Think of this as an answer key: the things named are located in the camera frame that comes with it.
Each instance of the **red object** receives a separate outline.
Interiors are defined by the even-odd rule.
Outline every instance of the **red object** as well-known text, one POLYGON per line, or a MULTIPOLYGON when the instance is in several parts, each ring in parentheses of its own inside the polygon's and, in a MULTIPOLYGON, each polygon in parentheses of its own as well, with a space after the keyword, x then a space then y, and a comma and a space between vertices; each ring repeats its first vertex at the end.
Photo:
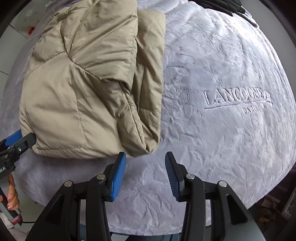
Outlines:
POLYGON ((19 214, 17 217, 15 217, 10 222, 14 226, 14 225, 18 224, 19 222, 22 222, 22 216, 19 214))
POLYGON ((35 28, 32 27, 32 28, 29 30, 28 34, 31 35, 31 33, 34 31, 34 29, 35 29, 35 28))

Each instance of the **tile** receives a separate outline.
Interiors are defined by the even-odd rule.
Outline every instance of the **tile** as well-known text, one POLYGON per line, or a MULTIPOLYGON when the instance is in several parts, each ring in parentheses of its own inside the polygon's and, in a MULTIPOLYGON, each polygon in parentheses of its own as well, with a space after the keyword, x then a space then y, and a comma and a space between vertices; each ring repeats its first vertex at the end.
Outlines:
POLYGON ((26 44, 27 38, 11 26, 0 38, 0 71, 9 74, 10 69, 22 47, 26 44))
POLYGON ((4 91, 7 78, 8 78, 7 74, 0 72, 0 100, 2 100, 2 97, 3 97, 3 91, 4 91))
POLYGON ((127 238, 128 238, 128 235, 112 234, 111 236, 112 241, 126 241, 127 238))
POLYGON ((11 21, 10 25, 26 38, 32 27, 36 27, 46 13, 50 0, 31 0, 22 11, 11 21))
MULTIPOLYGON (((18 188, 16 185, 19 201, 20 201, 20 210, 22 219, 24 222, 34 222, 37 220, 41 212, 43 211, 44 207, 39 204, 35 203, 31 198, 29 198, 26 194, 18 188)), ((33 224, 32 223, 23 223, 19 228, 20 231, 27 233, 31 230, 33 224)))

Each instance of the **white fleece blanket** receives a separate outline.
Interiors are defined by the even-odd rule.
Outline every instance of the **white fleece blanket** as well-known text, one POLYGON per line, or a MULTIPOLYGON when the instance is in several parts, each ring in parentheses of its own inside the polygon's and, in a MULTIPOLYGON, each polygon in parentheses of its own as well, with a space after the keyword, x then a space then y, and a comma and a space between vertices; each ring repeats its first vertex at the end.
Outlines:
MULTIPOLYGON (((50 5, 19 54, 4 91, 0 138, 20 128, 27 58, 50 17, 70 2, 50 5)), ((165 153, 172 151, 202 180, 227 181, 249 208, 295 162, 295 100, 274 48, 246 19, 186 0, 138 3, 167 17, 161 143, 154 154, 127 160, 120 195, 106 204, 107 216, 112 232, 174 234, 181 231, 185 203, 172 196, 165 153)), ((14 177, 26 194, 46 205, 64 181, 89 180, 113 161, 54 159, 27 151, 14 177)))

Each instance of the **metal screw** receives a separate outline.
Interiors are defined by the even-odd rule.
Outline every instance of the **metal screw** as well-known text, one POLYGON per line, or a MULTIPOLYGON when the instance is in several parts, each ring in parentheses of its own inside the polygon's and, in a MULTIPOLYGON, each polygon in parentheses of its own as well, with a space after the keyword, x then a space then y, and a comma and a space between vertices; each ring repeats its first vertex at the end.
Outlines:
POLYGON ((64 186, 65 186, 65 187, 70 187, 70 186, 72 186, 72 182, 71 182, 71 181, 66 181, 66 182, 64 183, 64 186))
POLYGON ((195 178, 195 176, 193 174, 191 174, 191 173, 188 173, 186 175, 186 177, 187 177, 187 179, 190 179, 190 180, 193 180, 195 178))
POLYGON ((104 174, 99 174, 96 177, 98 180, 104 180, 106 176, 104 174))
POLYGON ((219 185, 220 185, 221 187, 223 187, 223 188, 227 187, 227 183, 224 182, 224 181, 220 181, 220 182, 219 182, 219 185))

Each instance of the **beige puffer jacket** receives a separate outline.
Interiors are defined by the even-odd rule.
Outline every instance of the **beige puffer jacket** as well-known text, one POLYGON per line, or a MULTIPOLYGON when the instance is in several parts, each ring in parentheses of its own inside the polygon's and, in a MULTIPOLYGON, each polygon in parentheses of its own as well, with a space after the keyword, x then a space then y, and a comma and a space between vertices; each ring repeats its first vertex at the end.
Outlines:
POLYGON ((136 0, 83 0, 57 12, 29 57, 22 134, 35 153, 139 156, 160 141, 165 15, 136 0))

